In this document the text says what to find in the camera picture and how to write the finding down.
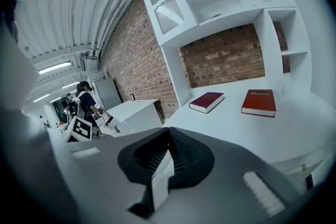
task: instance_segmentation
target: light fixture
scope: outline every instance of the light fixture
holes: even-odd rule
[[[78,83],[79,83],[79,81],[77,81],[77,82],[75,82],[75,83],[72,83],[72,84],[69,84],[69,85],[66,85],[66,86],[63,86],[62,89],[67,88],[67,87],[70,87],[70,86],[75,85],[75,84],[78,84]]]
[[[67,67],[67,66],[71,66],[71,62],[70,62],[70,61],[63,62],[63,63],[59,63],[59,64],[57,64],[57,65],[54,65],[54,66],[51,66],[51,67],[47,67],[47,68],[41,69],[41,70],[39,70],[38,72],[39,72],[40,74],[43,74],[43,73],[46,73],[46,72],[55,70],[55,69],[57,69],[57,68]]]
[[[41,99],[43,99],[44,97],[47,97],[47,96],[49,96],[50,94],[46,94],[45,96],[42,96],[42,97],[40,97],[39,99],[36,99],[35,101],[34,101],[34,103],[35,102],[37,102],[37,101],[40,101]]]
[[[59,99],[61,99],[61,97],[56,98],[55,100],[52,100],[52,101],[50,101],[49,103],[54,103],[55,101],[57,101],[57,100],[59,100]]]

